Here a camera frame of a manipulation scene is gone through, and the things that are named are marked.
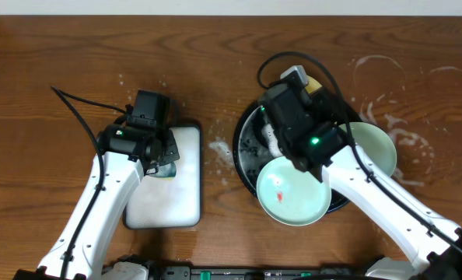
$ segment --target wire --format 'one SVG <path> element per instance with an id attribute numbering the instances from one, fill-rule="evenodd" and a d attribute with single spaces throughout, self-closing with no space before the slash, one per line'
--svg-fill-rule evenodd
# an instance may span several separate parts
<path id="1" fill-rule="evenodd" d="M 320 275 L 309 275 L 299 278 L 294 278 L 293 280 L 388 280 L 385 278 L 377 278 L 370 276 L 361 276 L 361 275 L 334 275 L 334 274 L 320 274 Z"/>
<path id="2" fill-rule="evenodd" d="M 57 89 L 55 87 L 51 87 L 54 91 L 57 90 L 59 91 L 62 95 L 68 97 L 68 98 L 72 98 L 74 100 L 77 100 L 77 101 L 81 101 L 83 103 L 86 103 L 86 104 L 89 104 L 89 105 L 94 105 L 94 106 L 98 106 L 98 107 L 103 107 L 103 108 L 108 108 L 108 109 L 113 109 L 113 110 L 116 110 L 116 111 L 119 111 L 123 114 L 126 114 L 127 112 L 125 110 L 122 110 L 121 108 L 119 107 L 115 107 L 115 106 L 112 106 L 112 105 L 106 105 L 106 104 L 102 104 L 102 103 L 97 103 L 97 102 L 94 102 L 94 101 L 91 101 L 91 100 L 85 100 L 81 97 L 77 97 L 77 96 L 73 96 L 72 94 L 68 94 L 66 92 L 64 92 L 63 90 L 61 89 Z"/>
<path id="3" fill-rule="evenodd" d="M 51 89 L 58 95 L 58 97 L 67 105 L 67 107 L 70 109 L 70 111 L 77 117 L 77 120 L 79 123 L 81 123 L 82 127 L 84 130 L 86 130 L 86 133 L 88 134 L 89 138 L 91 139 L 91 142 L 93 143 L 94 149 L 96 150 L 96 155 L 98 156 L 98 163 L 100 167 L 100 178 L 98 180 L 98 184 L 96 186 L 96 190 L 94 191 L 93 197 L 89 201 L 88 206 L 86 207 L 86 210 L 84 211 L 84 214 L 82 214 L 82 218 L 80 219 L 79 223 L 77 224 L 77 227 L 75 228 L 74 233 L 72 234 L 72 238 L 70 239 L 70 242 L 68 243 L 67 250 L 65 251 L 64 255 L 64 260 L 63 264 L 61 265 L 61 272 L 60 272 L 60 279 L 65 280 L 65 277 L 67 275 L 67 267 L 68 263 L 70 261 L 70 258 L 72 256 L 72 250 L 75 247 L 75 242 L 77 240 L 77 237 L 79 236 L 79 233 L 81 232 L 82 227 L 84 226 L 84 223 L 86 222 L 89 213 L 91 212 L 91 209 L 93 208 L 93 205 L 98 198 L 98 195 L 101 192 L 101 189 L 103 187 L 103 181 L 105 178 L 105 167 L 103 164 L 103 157 L 101 156 L 100 152 L 100 147 L 98 146 L 98 142 L 96 141 L 96 138 L 94 137 L 93 132 L 91 131 L 91 128 L 89 128 L 88 124 L 84 121 L 84 119 L 81 117 L 79 112 L 70 104 L 70 102 L 65 98 L 65 95 L 63 92 L 54 86 L 51 87 Z"/>
<path id="4" fill-rule="evenodd" d="M 393 202 L 395 202 L 395 204 L 397 204 L 398 206 L 400 206 L 402 209 L 404 209 L 404 211 L 406 211 L 411 217 L 413 217 L 414 219 L 416 219 L 419 223 L 421 223 L 429 232 L 431 233 L 435 233 L 440 239 L 442 239 L 443 241 L 445 241 L 446 243 L 448 243 L 452 248 L 454 248 L 459 254 L 462 255 L 462 249 L 459 248 L 455 242 L 450 239 L 445 233 L 443 233 L 442 231 L 440 231 L 439 229 L 437 229 L 435 227 L 435 225 L 431 224 L 430 222 L 426 221 L 424 218 L 422 218 L 419 214 L 417 214 L 416 212 L 414 212 L 411 208 L 409 208 L 404 202 L 400 201 L 398 198 L 396 198 L 394 196 L 394 194 L 392 194 L 389 190 L 387 190 L 375 177 L 374 177 L 374 174 L 369 171 L 366 166 L 362 163 L 362 160 L 361 158 L 359 157 L 359 154 L 357 153 L 357 150 L 355 149 L 355 140 L 354 140 L 354 137 L 352 136 L 352 130 L 350 128 L 350 122 L 348 121 L 348 115 L 347 115 L 347 112 L 345 110 L 345 98 L 343 97 L 343 94 L 341 93 L 341 90 L 340 90 L 340 87 L 338 86 L 337 82 L 334 80 L 334 77 L 333 75 L 326 69 L 326 67 L 324 67 L 324 65 L 322 65 L 316 58 L 314 58 L 313 56 L 311 55 L 308 55 L 308 54 L 304 54 L 304 53 L 301 53 L 301 52 L 298 52 L 298 51 L 284 51 L 284 52 L 281 52 L 281 53 L 278 53 L 278 54 L 275 54 L 273 56 L 271 56 L 270 58 L 268 58 L 259 68 L 258 72 L 257 72 L 257 81 L 259 83 L 259 85 L 261 85 L 261 87 L 265 88 L 265 89 L 268 89 L 269 87 L 267 87 L 266 85 L 264 85 L 264 83 L 261 81 L 261 75 L 262 75 L 262 71 L 264 70 L 265 66 L 267 66 L 271 61 L 277 59 L 277 58 L 280 58 L 280 57 L 284 57 L 284 56 L 296 56 L 296 57 L 299 57 L 299 58 L 304 58 L 308 61 L 310 61 L 311 63 L 313 63 L 314 65 L 316 65 L 326 76 L 327 78 L 330 80 L 330 83 L 331 85 L 334 87 L 334 91 L 336 92 L 336 94 L 338 95 L 338 101 L 340 102 L 340 106 L 342 108 L 342 111 L 343 111 L 343 118 L 344 118 L 344 122 L 345 122 L 345 125 L 347 126 L 347 136 L 348 136 L 348 145 L 352 148 L 352 152 L 354 153 L 354 157 L 355 157 L 355 160 L 357 161 L 357 163 L 360 165 L 362 171 L 364 171 L 364 173 L 366 174 L 366 176 L 390 199 L 392 200 Z"/>

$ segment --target red stain on plate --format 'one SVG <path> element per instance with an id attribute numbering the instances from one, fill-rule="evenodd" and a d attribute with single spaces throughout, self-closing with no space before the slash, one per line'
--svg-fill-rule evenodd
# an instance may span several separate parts
<path id="1" fill-rule="evenodd" d="M 278 201 L 279 203 L 283 202 L 283 193 L 281 191 L 278 192 Z"/>

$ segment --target black cable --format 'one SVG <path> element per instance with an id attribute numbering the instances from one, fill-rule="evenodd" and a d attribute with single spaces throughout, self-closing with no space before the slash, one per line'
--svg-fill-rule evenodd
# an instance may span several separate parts
<path id="1" fill-rule="evenodd" d="M 64 94 L 61 90 L 55 88 L 54 86 L 52 86 L 51 89 L 58 95 L 61 101 L 63 101 L 63 103 L 67 105 L 70 111 L 75 115 L 75 117 L 77 117 L 77 120 L 79 121 L 79 123 L 81 123 L 84 130 L 86 130 L 89 138 L 91 139 L 91 142 L 93 143 L 94 149 L 96 150 L 96 155 L 98 156 L 98 163 L 100 167 L 100 178 L 98 180 L 96 190 L 94 191 L 93 197 L 89 201 L 89 204 L 86 207 L 84 214 L 82 214 L 82 218 L 80 219 L 79 224 L 77 224 L 77 227 L 75 228 L 75 231 L 72 234 L 72 238 L 70 239 L 70 242 L 68 243 L 67 250 L 65 251 L 64 260 L 63 260 L 63 264 L 61 265 L 61 272 L 60 272 L 60 279 L 65 280 L 65 277 L 67 276 L 68 263 L 72 256 L 72 250 L 74 249 L 77 237 L 79 236 L 79 233 L 81 232 L 81 229 L 84 226 L 84 223 L 86 222 L 86 219 L 88 218 L 88 215 L 91 212 L 91 209 L 93 208 L 93 205 L 96 199 L 98 198 L 98 195 L 100 194 L 101 189 L 103 187 L 103 180 L 105 178 L 105 167 L 103 164 L 103 157 L 101 156 L 100 147 L 98 146 L 98 142 L 96 141 L 96 138 L 93 132 L 91 131 L 91 128 L 89 128 L 88 124 L 84 121 L 84 119 L 81 117 L 79 112 L 64 97 Z"/>
<path id="2" fill-rule="evenodd" d="M 330 80 L 331 85 L 334 87 L 334 91 L 338 95 L 338 100 L 340 102 L 340 106 L 343 111 L 343 118 L 345 125 L 347 126 L 347 136 L 348 136 L 348 145 L 352 148 L 352 152 L 354 153 L 355 160 L 357 163 L 360 165 L 362 171 L 366 174 L 369 180 L 371 180 L 390 200 L 395 202 L 398 206 L 400 206 L 404 211 L 406 211 L 411 217 L 416 219 L 419 223 L 421 223 L 429 232 L 435 233 L 440 239 L 448 243 L 452 248 L 454 248 L 459 254 L 462 255 L 462 249 L 459 248 L 455 242 L 450 239 L 445 233 L 443 233 L 441 230 L 437 229 L 435 225 L 429 223 L 426 221 L 424 218 L 422 218 L 419 214 L 414 212 L 411 208 L 409 208 L 406 204 L 404 204 L 402 201 L 400 201 L 398 198 L 394 196 L 389 190 L 387 190 L 375 177 L 373 172 L 369 171 L 366 166 L 362 163 L 362 160 L 359 157 L 359 154 L 357 153 L 357 150 L 355 149 L 355 140 L 354 137 L 352 136 L 352 130 L 350 128 L 350 122 L 348 121 L 348 115 L 345 110 L 345 102 L 344 102 L 344 97 L 343 94 L 341 93 L 340 87 L 338 86 L 337 82 L 334 80 L 333 75 L 322 65 L 316 58 L 314 58 L 311 55 L 304 54 L 298 51 L 284 51 L 278 54 L 275 54 L 268 58 L 259 68 L 257 72 L 257 81 L 259 85 L 261 85 L 263 88 L 268 89 L 266 85 L 261 81 L 261 75 L 262 71 L 264 70 L 265 66 L 267 66 L 271 61 L 275 60 L 276 58 L 284 57 L 284 56 L 296 56 L 299 58 L 304 58 L 314 65 L 316 65 Z"/>
<path id="3" fill-rule="evenodd" d="M 334 274 L 319 274 L 298 277 L 293 280 L 388 280 L 385 278 L 377 278 L 361 275 L 334 275 Z"/>
<path id="4" fill-rule="evenodd" d="M 112 106 L 112 105 L 106 105 L 106 104 L 102 104 L 102 103 L 97 103 L 97 102 L 94 102 L 94 101 L 91 101 L 91 100 L 85 100 L 81 97 L 77 97 L 77 96 L 73 96 L 72 94 L 68 94 L 66 92 L 64 92 L 63 90 L 61 89 L 57 89 L 55 87 L 51 87 L 53 90 L 58 90 L 62 95 L 68 97 L 68 98 L 72 98 L 74 100 L 77 100 L 77 101 L 81 101 L 83 103 L 86 103 L 86 104 L 89 104 L 89 105 L 94 105 L 94 106 L 98 106 L 98 107 L 103 107 L 103 108 L 108 108 L 108 109 L 113 109 L 113 110 L 116 110 L 116 111 L 119 111 L 123 114 L 126 114 L 126 111 L 125 110 L 122 110 L 121 108 L 119 107 L 115 107 L 115 106 Z"/>

